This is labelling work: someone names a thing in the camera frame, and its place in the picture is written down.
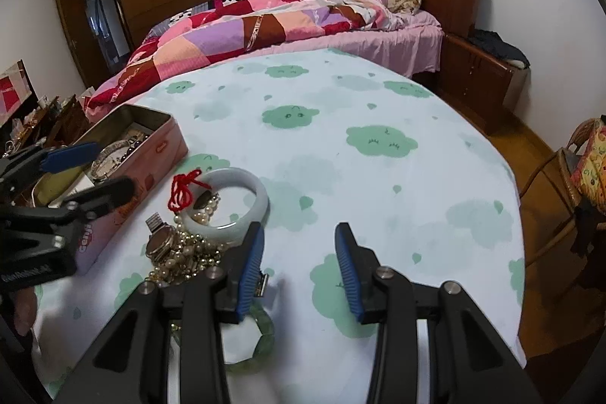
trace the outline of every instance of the screw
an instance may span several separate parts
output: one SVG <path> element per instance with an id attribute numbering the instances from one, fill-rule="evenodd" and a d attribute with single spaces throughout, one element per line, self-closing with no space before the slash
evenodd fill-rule
<path id="1" fill-rule="evenodd" d="M 53 238 L 53 247 L 63 248 L 66 245 L 66 240 L 61 235 L 55 235 Z"/>
<path id="2" fill-rule="evenodd" d="M 377 267 L 375 272 L 381 279 L 391 279 L 396 274 L 392 268 L 386 266 Z"/>
<path id="3" fill-rule="evenodd" d="M 220 267 L 217 266 L 211 266 L 209 268 L 207 268 L 204 273 L 206 274 L 206 277 L 209 279 L 217 279 L 221 276 L 223 276 L 223 269 L 221 269 Z"/>
<path id="4" fill-rule="evenodd" d="M 449 295 L 458 295 L 461 292 L 461 285 L 456 281 L 446 281 L 444 289 Z"/>
<path id="5" fill-rule="evenodd" d="M 155 283 L 152 283 L 151 281 L 145 281 L 139 285 L 137 291 L 139 291 L 139 293 L 141 293 L 142 295 L 149 295 L 154 289 L 156 289 Z"/>

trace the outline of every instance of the red string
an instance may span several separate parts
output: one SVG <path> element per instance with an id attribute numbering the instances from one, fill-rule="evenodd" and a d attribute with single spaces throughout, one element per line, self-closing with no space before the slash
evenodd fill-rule
<path id="1" fill-rule="evenodd" d="M 190 206 L 193 202 L 193 194 L 189 189 L 190 183 L 196 183 L 208 190 L 212 187 L 203 181 L 198 181 L 198 178 L 202 175 L 202 170 L 196 168 L 189 172 L 189 174 L 179 174 L 173 177 L 173 184 L 170 188 L 170 200 L 169 209 L 175 213 L 182 211 L 186 207 Z"/>

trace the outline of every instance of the white jade bangle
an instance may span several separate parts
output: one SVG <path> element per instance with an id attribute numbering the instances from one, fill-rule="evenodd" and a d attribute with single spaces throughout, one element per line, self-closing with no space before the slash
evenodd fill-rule
<path id="1" fill-rule="evenodd" d="M 201 235 L 203 239 L 210 243 L 225 243 L 228 246 L 241 244 L 251 222 L 261 222 L 269 207 L 269 198 L 264 185 L 252 173 L 242 168 L 211 170 L 202 175 L 199 180 L 210 185 L 213 192 L 217 192 L 222 187 L 242 186 L 256 195 L 253 207 L 237 221 L 223 226 L 207 226 L 201 225 L 192 218 L 194 214 L 193 205 L 207 189 L 196 183 L 189 184 L 193 201 L 181 212 L 181 220 L 187 231 Z"/>

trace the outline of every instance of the pink bed sheet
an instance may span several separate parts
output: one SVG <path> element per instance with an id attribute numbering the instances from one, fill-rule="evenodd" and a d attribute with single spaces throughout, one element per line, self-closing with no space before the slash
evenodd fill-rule
<path id="1" fill-rule="evenodd" d="M 363 57 L 405 77 L 411 77 L 419 72 L 440 70 L 440 51 L 444 36 L 440 23 L 426 11 L 419 11 L 414 16 L 405 15 L 405 17 L 408 26 L 403 30 L 348 31 L 314 39 L 281 43 L 239 55 L 234 59 L 335 48 Z M 117 75 L 102 83 L 95 94 L 115 86 L 116 79 Z M 86 116 L 91 122 L 98 122 L 111 109 L 110 105 L 97 107 L 94 112 L 86 109 Z"/>

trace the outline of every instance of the comforter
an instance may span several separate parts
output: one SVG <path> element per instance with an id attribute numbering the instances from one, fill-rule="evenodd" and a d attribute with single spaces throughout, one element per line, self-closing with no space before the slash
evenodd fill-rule
<path id="1" fill-rule="evenodd" d="M 379 0 L 237 0 L 184 18 L 132 55 L 115 84 L 87 102 L 117 106 L 160 81 L 282 42 L 351 30 L 394 31 L 406 16 Z"/>

